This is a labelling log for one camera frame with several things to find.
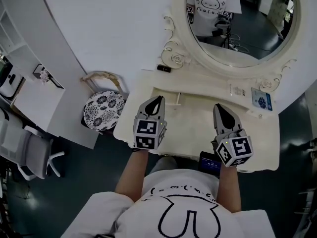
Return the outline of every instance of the phone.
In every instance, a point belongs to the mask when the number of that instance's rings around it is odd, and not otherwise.
[[[217,153],[201,152],[198,170],[219,178],[221,169],[221,158]]]

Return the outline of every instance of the bunny print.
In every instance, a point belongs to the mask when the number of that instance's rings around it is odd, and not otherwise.
[[[217,10],[220,8],[220,3],[218,0],[202,0],[203,7],[208,9]]]

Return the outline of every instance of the person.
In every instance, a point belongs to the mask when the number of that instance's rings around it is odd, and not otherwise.
[[[144,177],[148,155],[133,152],[115,191],[94,194],[62,238],[275,237],[265,211],[241,211],[236,167],[218,179],[163,157]]]

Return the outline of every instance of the dark floor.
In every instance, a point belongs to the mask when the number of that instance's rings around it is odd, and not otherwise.
[[[279,116],[282,149],[278,170],[239,174],[243,210],[265,209],[277,238],[292,237],[296,230],[299,219],[293,212],[297,194],[305,190],[311,175],[309,155],[292,146],[312,138],[304,103],[301,96]],[[27,200],[19,198],[27,192],[26,181],[8,184],[9,213],[15,229],[33,233],[35,238],[60,237],[93,193],[113,191],[131,152],[110,135],[99,136],[94,150],[65,139],[56,140],[53,146],[55,152],[68,152],[56,165],[66,171],[64,178],[52,174],[45,180],[32,180]],[[150,155],[147,173],[158,158]],[[190,160],[178,162],[180,168],[198,166]]]
[[[238,39],[234,44],[239,44],[249,50],[249,55],[262,59],[274,50],[283,42],[277,34],[276,28],[266,18],[264,14],[257,9],[245,5],[241,2],[242,14],[234,14],[232,20],[231,38]]]

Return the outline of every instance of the white desk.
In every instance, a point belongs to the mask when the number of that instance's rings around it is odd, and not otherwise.
[[[136,88],[130,93],[122,115],[115,127],[113,135],[127,142],[133,147],[133,119],[139,106],[152,96],[163,95],[166,102],[173,102],[177,91],[166,92],[164,77],[170,77],[168,73],[158,71],[142,71]],[[212,110],[216,103],[225,104],[234,111],[240,118],[242,126],[248,135],[251,136],[254,156],[250,160],[239,166],[240,169],[249,172],[259,170],[276,170],[279,164],[279,121],[278,115],[273,115],[266,119],[259,119],[246,114],[246,108],[201,95],[186,94],[191,91],[188,87],[188,78],[178,77],[174,80],[173,89],[183,89],[179,103],[180,106],[165,106],[165,120],[167,121],[167,131],[165,138],[156,154],[169,154],[199,159],[201,151],[211,152],[211,141],[216,136],[213,127]],[[206,93],[216,91],[217,86],[210,86],[210,91],[204,86]]]

